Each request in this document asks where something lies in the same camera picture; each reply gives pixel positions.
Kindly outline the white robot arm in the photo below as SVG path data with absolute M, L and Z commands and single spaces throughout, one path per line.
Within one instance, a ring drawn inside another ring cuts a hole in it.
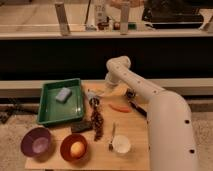
M 127 56 L 107 61 L 106 87 L 126 83 L 148 102 L 147 122 L 151 171 L 198 171 L 191 109 L 178 93 L 130 70 Z

